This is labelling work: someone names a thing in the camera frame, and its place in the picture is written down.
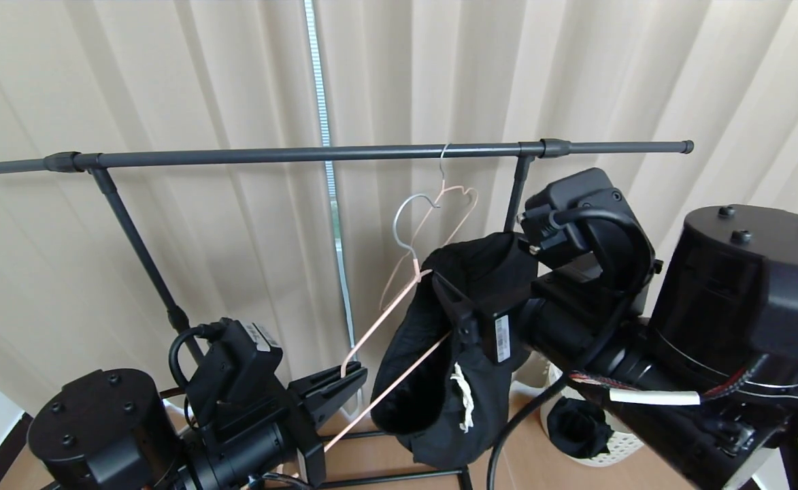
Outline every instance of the laundry basket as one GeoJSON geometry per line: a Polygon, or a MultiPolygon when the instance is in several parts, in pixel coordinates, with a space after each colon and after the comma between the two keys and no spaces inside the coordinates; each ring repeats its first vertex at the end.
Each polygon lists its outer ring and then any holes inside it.
{"type": "MultiPolygon", "coordinates": [[[[559,376],[561,376],[561,370],[551,363],[548,367],[547,373],[548,387],[549,385],[553,385],[554,382],[559,379],[559,376]]],[[[552,397],[551,400],[548,400],[548,402],[541,407],[541,425],[543,425],[544,433],[547,434],[547,437],[549,437],[547,430],[547,416],[549,415],[550,411],[553,410],[553,406],[555,406],[557,401],[559,401],[560,397],[575,398],[578,400],[584,399],[581,394],[577,393],[576,390],[565,387],[561,391],[561,394],[552,397]]],[[[644,446],[644,443],[640,440],[640,438],[635,436],[635,434],[632,434],[631,431],[629,431],[629,428],[623,425],[619,419],[611,415],[609,412],[607,412],[607,410],[605,410],[604,415],[605,421],[614,431],[614,435],[612,435],[608,440],[608,450],[610,450],[610,454],[601,453],[594,458],[588,459],[572,458],[571,456],[565,454],[567,458],[571,458],[582,465],[603,468],[604,466],[614,465],[623,459],[628,458],[628,456],[632,455],[635,451],[644,446]]]]}

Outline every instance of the wooden floor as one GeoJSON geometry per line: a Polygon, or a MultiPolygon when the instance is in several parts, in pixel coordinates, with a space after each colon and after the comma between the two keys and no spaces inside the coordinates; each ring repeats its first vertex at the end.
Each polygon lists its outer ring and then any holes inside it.
{"type": "MultiPolygon", "coordinates": [[[[516,393],[511,399],[512,412],[519,410],[529,397],[516,393]]],[[[321,431],[335,434],[345,424],[337,416],[321,431]]],[[[363,422],[359,431],[373,430],[371,422],[363,422]]],[[[486,487],[486,463],[489,452],[470,466],[474,488],[486,487]]],[[[327,453],[329,480],[346,480],[398,474],[399,472],[424,471],[423,465],[412,462],[411,453],[392,437],[359,438],[336,444],[327,453]]],[[[691,486],[644,447],[609,468],[588,468],[566,458],[545,437],[538,415],[523,421],[511,435],[499,460],[497,485],[499,490],[524,490],[529,488],[591,488],[603,490],[684,490],[691,486]]],[[[25,449],[0,484],[0,490],[39,489],[50,483],[51,477],[41,464],[25,449]]],[[[414,488],[434,490],[459,488],[454,476],[423,478],[355,487],[364,490],[399,490],[414,488]]]]}

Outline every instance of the beige curtain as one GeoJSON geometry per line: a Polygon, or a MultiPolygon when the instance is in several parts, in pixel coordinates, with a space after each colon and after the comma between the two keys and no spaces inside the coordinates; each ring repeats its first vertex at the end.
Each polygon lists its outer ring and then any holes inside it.
{"type": "MultiPolygon", "coordinates": [[[[300,1],[0,2],[0,159],[318,146],[309,53],[300,1]]],[[[194,325],[262,323],[284,380],[342,359],[322,163],[112,174],[194,325]]],[[[35,413],[64,382],[124,366],[170,387],[173,338],[90,176],[0,176],[7,396],[35,413]]]]}
{"type": "MultiPolygon", "coordinates": [[[[604,168],[665,260],[694,208],[743,202],[798,213],[798,2],[316,6],[336,145],[692,139],[690,155],[536,161],[525,187],[528,198],[548,181],[604,168]]],[[[500,230],[514,160],[445,168],[448,184],[482,194],[459,238],[500,230]]],[[[434,196],[440,176],[432,161],[340,162],[336,179],[359,335],[403,252],[388,231],[396,207],[411,193],[434,196]]],[[[446,238],[466,205],[448,199],[420,254],[446,238]]],[[[427,206],[415,201],[402,217],[405,237],[427,206]]],[[[407,268],[393,290],[409,277],[407,268]]],[[[367,363],[377,365],[399,320],[363,348],[367,363]]]]}

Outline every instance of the black clothing rack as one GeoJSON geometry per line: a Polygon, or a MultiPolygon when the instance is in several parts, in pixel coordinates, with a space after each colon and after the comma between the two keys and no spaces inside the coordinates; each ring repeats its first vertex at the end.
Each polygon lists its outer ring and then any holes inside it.
{"type": "MultiPolygon", "coordinates": [[[[508,211],[505,214],[504,230],[514,229],[514,219],[520,208],[520,198],[529,167],[535,159],[557,158],[575,153],[689,153],[694,148],[690,140],[685,142],[597,142],[572,143],[566,140],[542,139],[538,142],[519,143],[474,143],[444,145],[393,145],[393,146],[325,146],[325,148],[268,148],[242,150],[201,150],[173,152],[126,152],[126,153],[81,153],[60,152],[42,159],[0,161],[0,174],[24,172],[61,172],[66,174],[88,172],[96,180],[99,190],[105,195],[112,211],[118,217],[121,229],[132,245],[135,254],[146,270],[157,294],[166,307],[169,324],[181,333],[190,329],[187,314],[175,302],[166,282],[150,256],[147,246],[129,216],[118,187],[109,174],[110,168],[121,167],[171,167],[172,165],[218,165],[237,163],[268,163],[290,161],[354,161],[355,159],[438,159],[516,157],[516,171],[511,188],[508,211]]],[[[200,363],[202,350],[194,339],[186,343],[193,359],[200,363]]],[[[352,432],[345,438],[362,438],[386,435],[382,431],[352,432]]],[[[325,483],[322,488],[370,485],[386,481],[414,480],[449,474],[458,475],[460,488],[471,490],[468,467],[454,470],[410,472],[390,476],[356,478],[325,483]]]]}

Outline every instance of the screw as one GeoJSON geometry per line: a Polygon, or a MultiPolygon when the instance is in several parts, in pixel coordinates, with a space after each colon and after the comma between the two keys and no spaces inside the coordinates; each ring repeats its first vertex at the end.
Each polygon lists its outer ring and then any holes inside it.
{"type": "Polygon", "coordinates": [[[745,229],[736,229],[731,232],[731,241],[734,243],[740,243],[741,245],[745,245],[746,243],[750,242],[752,238],[752,233],[749,230],[745,229]]]}

